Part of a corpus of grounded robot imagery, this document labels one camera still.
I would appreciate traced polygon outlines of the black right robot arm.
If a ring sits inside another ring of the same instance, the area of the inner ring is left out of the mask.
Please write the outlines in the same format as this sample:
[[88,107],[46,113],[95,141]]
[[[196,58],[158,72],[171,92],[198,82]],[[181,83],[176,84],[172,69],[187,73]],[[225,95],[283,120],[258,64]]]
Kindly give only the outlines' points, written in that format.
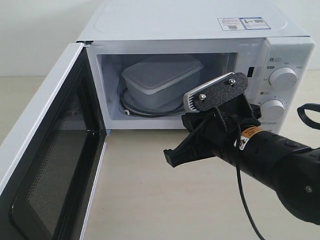
[[296,218],[320,223],[320,150],[264,130],[256,105],[186,113],[189,131],[173,166],[218,157],[275,191]]

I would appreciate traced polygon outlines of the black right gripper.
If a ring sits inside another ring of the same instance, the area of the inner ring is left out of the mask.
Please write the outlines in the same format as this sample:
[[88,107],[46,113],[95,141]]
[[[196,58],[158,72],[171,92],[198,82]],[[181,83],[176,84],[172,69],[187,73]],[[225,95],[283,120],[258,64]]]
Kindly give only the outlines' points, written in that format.
[[206,114],[186,113],[181,120],[190,134],[175,149],[163,151],[166,162],[171,167],[177,167],[218,157],[235,163],[239,160],[237,139],[241,131],[260,126],[261,116],[260,107],[248,102],[227,102]]

